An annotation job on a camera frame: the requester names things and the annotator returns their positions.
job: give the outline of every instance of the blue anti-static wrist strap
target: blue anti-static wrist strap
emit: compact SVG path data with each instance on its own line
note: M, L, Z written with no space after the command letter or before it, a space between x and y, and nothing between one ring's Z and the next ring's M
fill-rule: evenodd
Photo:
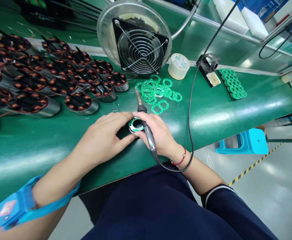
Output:
M20 190L13 193L0 203L0 227L8 230L16 225L32 221L36 218L48 215L65 206L75 192L77 192L80 181L76 188L60 200L36 209L36 202L32 194L32 187L43 177L37 176L29 180Z

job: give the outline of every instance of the finger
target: finger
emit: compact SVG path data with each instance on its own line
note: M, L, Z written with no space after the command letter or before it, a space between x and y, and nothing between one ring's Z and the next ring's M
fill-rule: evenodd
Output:
M149 149L148 140L147 140L147 136L146 136L145 132L143 132L143 131L134 132L134 135L139 137L146 144L147 148Z
M107 115L102 115L100 118L97 119L96 122L101 122L106 118Z
M131 144L136 139L136 136L133 134L129 134L125 136L122 140L120 140L116 146L119 152L125 149L129 144Z
M114 129L118 131L122 126L127 124L128 121L130 121L134 115L131 112L122 112L118 115L115 115L111 124L113 125Z
M114 113L114 112L108 113L107 115L105 115L104 121L107 121L109 119L112 119L115 114L117 114L117 113Z
M151 114L147 114L144 112L134 112L133 115L145 121L150 128L158 127L158 124L156 123L156 119Z

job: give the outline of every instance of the red string bracelet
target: red string bracelet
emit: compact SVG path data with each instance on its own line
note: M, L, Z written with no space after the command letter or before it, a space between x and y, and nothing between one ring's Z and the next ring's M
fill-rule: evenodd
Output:
M179 164L181 164L181 163L183 162L183 160L185 159L185 156L186 156L186 149L185 149L185 147L183 147L183 148L184 148L184 150L185 150L185 153L183 154L183 158L182 158L181 162L176 164L176 163L174 163L172 160L170 160L172 165L175 165L175 166L176 166L176 165L179 165Z

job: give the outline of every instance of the yellow and black floor tape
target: yellow and black floor tape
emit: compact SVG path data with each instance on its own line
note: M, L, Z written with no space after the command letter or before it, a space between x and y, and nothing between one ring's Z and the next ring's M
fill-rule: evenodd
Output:
M283 142L280 143L278 146L276 146L275 148L271 149L266 155L264 155L262 158L260 158L257 162L255 162L254 164L252 164L249 168L247 168L243 173L241 173L238 177L236 177L234 180L232 180L232 182L230 182L228 184L228 186L231 186L232 184L234 184L235 182L237 182L240 178L243 177L243 175L245 175L247 172L249 172L251 169L253 169L258 163L260 163L262 160L264 160L270 153L272 153L274 150L276 150L277 148L279 148L282 144L284 144Z

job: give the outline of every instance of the hand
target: hand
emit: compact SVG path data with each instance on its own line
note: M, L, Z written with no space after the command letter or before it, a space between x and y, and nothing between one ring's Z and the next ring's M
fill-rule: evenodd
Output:
M139 117L141 120L145 121L152 131L153 138L155 140L155 145L157 149L157 154L168 157L170 159L174 158L178 154L183 154L183 147L176 143L171 135L169 127L157 114L146 114L144 112L134 112L135 117ZM135 132L135 136L138 136L142 141L148 146L148 141L146 133L144 131Z
M84 167L95 167L108 161L125 149L137 137L130 134L120 140L116 133L133 118L130 112L104 115L91 125L70 154L76 161L85 162Z

